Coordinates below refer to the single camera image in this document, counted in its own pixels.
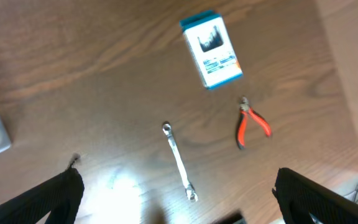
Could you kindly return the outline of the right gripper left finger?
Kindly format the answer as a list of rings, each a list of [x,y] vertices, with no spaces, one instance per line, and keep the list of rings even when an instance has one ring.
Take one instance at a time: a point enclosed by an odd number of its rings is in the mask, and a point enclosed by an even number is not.
[[[60,174],[0,205],[0,223],[74,223],[85,186],[74,154]]]

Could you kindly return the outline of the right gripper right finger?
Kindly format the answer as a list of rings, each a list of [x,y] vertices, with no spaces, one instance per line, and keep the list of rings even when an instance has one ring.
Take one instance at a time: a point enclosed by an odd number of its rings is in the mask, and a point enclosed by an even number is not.
[[[358,204],[289,168],[278,170],[272,193],[285,223],[358,224]]]

